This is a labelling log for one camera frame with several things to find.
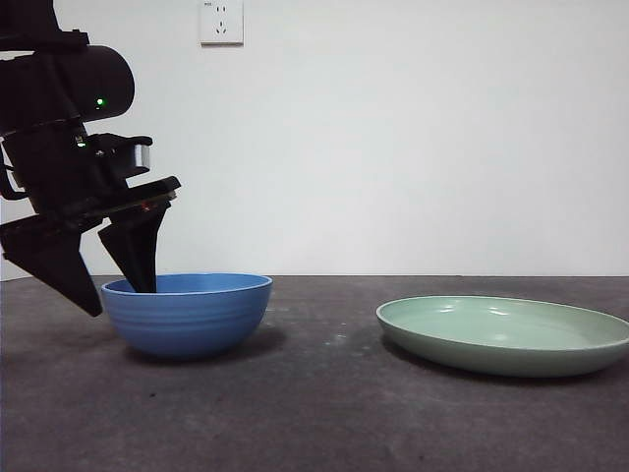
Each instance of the gray table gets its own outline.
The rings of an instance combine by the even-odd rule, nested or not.
[[[477,294],[627,319],[629,278],[274,278],[257,333],[194,363],[132,351],[36,280],[4,282],[2,470],[629,470],[629,360],[552,381],[470,374],[407,355],[374,316]]]

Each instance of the bowl rim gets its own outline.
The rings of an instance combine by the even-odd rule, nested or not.
[[[242,292],[245,290],[253,290],[256,288],[262,288],[267,285],[271,285],[273,283],[273,279],[267,275],[260,275],[258,273],[247,273],[247,272],[173,272],[173,273],[160,273],[159,275],[157,275],[157,278],[171,277],[171,276],[178,276],[178,275],[249,275],[249,276],[258,277],[262,279],[263,282],[257,285],[251,285],[251,286],[242,287],[242,288],[223,289],[223,290],[200,290],[200,291],[194,291],[194,292],[159,292],[159,293],[140,292],[139,293],[139,292],[126,292],[122,290],[114,290],[108,287],[108,285],[112,283],[117,283],[117,282],[122,282],[122,281],[127,280],[126,278],[119,278],[117,280],[111,280],[109,282],[103,283],[102,285],[100,285],[100,290],[103,293],[109,293],[109,294],[119,295],[119,296],[129,296],[129,297],[164,297],[164,296],[185,297],[185,296],[190,296],[190,295],[209,295],[209,294],[217,294],[217,293]]]
[[[530,300],[530,299],[525,299],[525,298],[512,298],[512,297],[493,297],[493,296],[484,296],[484,295],[427,295],[427,296],[416,296],[416,297],[406,297],[406,298],[400,298],[397,300],[390,300],[386,303],[383,303],[382,305],[380,305],[379,307],[376,308],[375,310],[375,315],[377,317],[377,319],[383,324],[383,325],[387,325],[387,326],[391,326],[394,328],[397,328],[401,331],[405,331],[409,334],[412,334],[414,336],[421,336],[421,337],[425,337],[428,339],[435,339],[435,340],[439,340],[439,341],[445,341],[445,342],[451,342],[451,343],[455,343],[455,344],[464,344],[467,346],[476,346],[476,347],[484,347],[484,348],[490,348],[490,349],[504,349],[504,350],[509,350],[509,351],[528,351],[528,352],[577,352],[577,351],[589,351],[589,350],[600,350],[600,349],[606,349],[606,348],[611,348],[611,347],[620,347],[620,346],[624,346],[629,344],[629,334],[627,334],[627,336],[620,341],[614,341],[614,342],[608,342],[608,343],[600,343],[597,345],[592,345],[592,346],[584,346],[584,347],[570,347],[570,348],[539,348],[539,347],[518,347],[518,346],[502,346],[502,345],[498,345],[498,344],[491,344],[491,343],[479,343],[479,342],[472,342],[469,340],[463,340],[463,339],[454,339],[451,337],[443,337],[443,336],[435,336],[435,335],[431,335],[431,334],[426,334],[424,332],[419,332],[417,330],[412,330],[412,329],[408,329],[407,327],[404,327],[400,324],[397,323],[393,323],[391,320],[388,320],[384,314],[382,313],[382,310],[389,306],[389,305],[394,305],[398,302],[404,302],[407,300],[417,300],[417,299],[435,299],[435,298],[464,298],[464,299],[491,299],[491,300],[503,300],[503,301],[511,301],[511,302],[526,302],[526,303],[532,303],[532,304],[539,304],[539,305],[551,305],[551,306],[555,306],[555,307],[563,307],[563,308],[569,308],[571,310],[578,310],[578,311],[582,311],[582,312],[588,312],[588,313],[592,313],[593,315],[597,315],[600,317],[604,317],[604,318],[610,318],[613,321],[619,323],[620,325],[624,325],[626,328],[629,329],[629,322],[615,317],[614,315],[610,315],[609,313],[604,313],[604,312],[599,312],[596,310],[590,310],[589,308],[582,308],[582,307],[575,307],[572,305],[566,305],[566,304],[561,304],[561,303],[553,303],[553,302],[545,302],[542,300]]]

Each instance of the blue ceramic bowl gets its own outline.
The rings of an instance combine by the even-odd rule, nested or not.
[[[273,281],[246,273],[157,275],[157,293],[136,293],[127,280],[101,287],[114,327],[136,349],[196,359],[247,338],[259,325]]]

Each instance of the green plate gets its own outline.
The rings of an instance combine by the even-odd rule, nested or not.
[[[629,350],[629,323],[583,308],[495,297],[416,297],[378,307],[396,344],[469,371],[563,377],[602,369]]]

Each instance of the wall outlet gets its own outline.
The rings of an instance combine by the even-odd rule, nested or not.
[[[243,44],[245,0],[200,2],[200,43]]]

